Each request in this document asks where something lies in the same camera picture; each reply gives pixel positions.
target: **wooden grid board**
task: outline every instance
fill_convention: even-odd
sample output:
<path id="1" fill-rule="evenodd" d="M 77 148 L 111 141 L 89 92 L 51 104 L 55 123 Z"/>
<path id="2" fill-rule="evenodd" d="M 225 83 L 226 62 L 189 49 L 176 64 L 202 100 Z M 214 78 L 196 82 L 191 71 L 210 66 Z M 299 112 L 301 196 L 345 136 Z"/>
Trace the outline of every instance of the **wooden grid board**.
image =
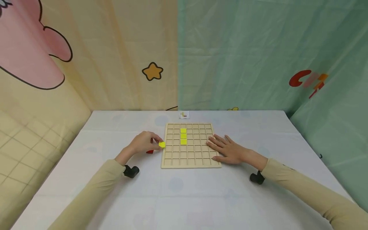
<path id="1" fill-rule="evenodd" d="M 213 137 L 212 124 L 166 124 L 161 168 L 221 168 L 220 162 L 212 160 L 219 153 L 206 145 L 209 136 Z"/>

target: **table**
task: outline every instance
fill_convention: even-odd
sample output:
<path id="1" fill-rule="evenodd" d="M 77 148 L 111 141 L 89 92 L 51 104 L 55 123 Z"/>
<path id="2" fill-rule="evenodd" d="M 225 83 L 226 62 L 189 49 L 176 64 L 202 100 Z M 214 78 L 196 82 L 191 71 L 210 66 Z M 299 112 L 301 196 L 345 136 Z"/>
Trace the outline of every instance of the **table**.
<path id="1" fill-rule="evenodd" d="M 164 135 L 166 123 L 212 123 L 218 135 L 274 158 L 352 200 L 283 111 L 94 111 L 65 155 L 13 226 L 47 229 L 98 168 L 135 135 Z M 122 177 L 88 229 L 332 229 L 297 197 L 265 180 L 256 169 L 161 169 L 161 152 L 138 154 L 134 178 Z"/>

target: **finger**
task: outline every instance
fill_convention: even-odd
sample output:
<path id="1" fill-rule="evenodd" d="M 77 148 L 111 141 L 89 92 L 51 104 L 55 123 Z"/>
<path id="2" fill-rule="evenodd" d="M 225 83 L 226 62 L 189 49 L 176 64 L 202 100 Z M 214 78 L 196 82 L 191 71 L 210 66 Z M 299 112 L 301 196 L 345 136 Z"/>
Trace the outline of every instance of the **finger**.
<path id="1" fill-rule="evenodd" d="M 163 142 L 163 139 L 159 137 L 156 133 L 154 132 L 149 132 L 149 133 L 151 134 L 151 137 L 155 139 L 155 141 Z"/>
<path id="2" fill-rule="evenodd" d="M 207 141 L 206 142 L 206 145 L 208 145 L 210 148 L 212 148 L 213 150 L 216 150 L 218 152 L 221 152 L 223 150 L 223 148 L 221 147 L 218 147 L 217 145 L 215 144 L 212 144 L 211 142 Z"/>
<path id="3" fill-rule="evenodd" d="M 225 135 L 225 138 L 229 143 L 234 143 L 234 141 L 228 135 Z"/>
<path id="4" fill-rule="evenodd" d="M 153 149 L 153 150 L 161 150 L 161 149 L 162 149 L 162 148 L 161 148 L 160 146 L 158 146 L 158 145 L 154 145 L 154 144 L 152 144 L 151 146 L 152 146 L 152 148 L 151 148 L 151 149 Z"/>
<path id="5" fill-rule="evenodd" d="M 219 135 L 213 135 L 217 140 L 221 141 L 224 144 L 229 144 L 229 142 L 227 140 L 225 140 L 224 138 L 220 137 Z"/>
<path id="6" fill-rule="evenodd" d="M 212 141 L 213 143 L 215 143 L 217 146 L 225 147 L 225 144 L 224 143 L 222 143 L 221 141 L 216 140 L 213 137 L 209 137 L 209 140 Z"/>
<path id="7" fill-rule="evenodd" d="M 215 160 L 215 161 L 218 161 L 218 162 L 232 164 L 232 161 L 231 161 L 231 159 L 229 157 L 214 156 L 212 159 Z"/>

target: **wall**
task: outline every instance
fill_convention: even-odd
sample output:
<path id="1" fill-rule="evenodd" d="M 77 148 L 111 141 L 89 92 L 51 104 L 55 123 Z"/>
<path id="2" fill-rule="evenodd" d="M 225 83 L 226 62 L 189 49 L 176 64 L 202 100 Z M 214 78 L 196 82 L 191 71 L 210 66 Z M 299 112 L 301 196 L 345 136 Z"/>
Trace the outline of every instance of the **wall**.
<path id="1" fill-rule="evenodd" d="M 68 81 L 44 91 L 3 70 L 0 81 L 0 229 L 8 229 L 91 112 Z"/>

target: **yellow star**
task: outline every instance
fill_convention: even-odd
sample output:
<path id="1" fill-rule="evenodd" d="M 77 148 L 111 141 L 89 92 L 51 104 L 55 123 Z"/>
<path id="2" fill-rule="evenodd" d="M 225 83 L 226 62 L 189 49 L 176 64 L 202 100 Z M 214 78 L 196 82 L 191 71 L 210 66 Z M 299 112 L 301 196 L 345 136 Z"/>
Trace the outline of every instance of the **yellow star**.
<path id="1" fill-rule="evenodd" d="M 142 69 L 142 73 L 149 81 L 152 81 L 153 79 L 160 80 L 162 72 L 163 68 L 158 67 L 157 64 L 154 62 L 151 62 L 147 68 Z"/>

